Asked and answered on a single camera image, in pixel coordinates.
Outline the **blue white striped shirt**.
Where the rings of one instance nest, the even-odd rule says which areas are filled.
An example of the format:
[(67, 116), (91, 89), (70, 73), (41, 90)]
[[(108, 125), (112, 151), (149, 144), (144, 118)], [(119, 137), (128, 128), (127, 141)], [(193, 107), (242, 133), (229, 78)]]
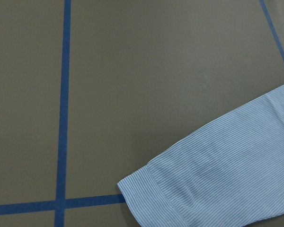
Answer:
[(284, 214), (284, 85), (204, 125), (117, 185), (142, 227), (243, 227)]

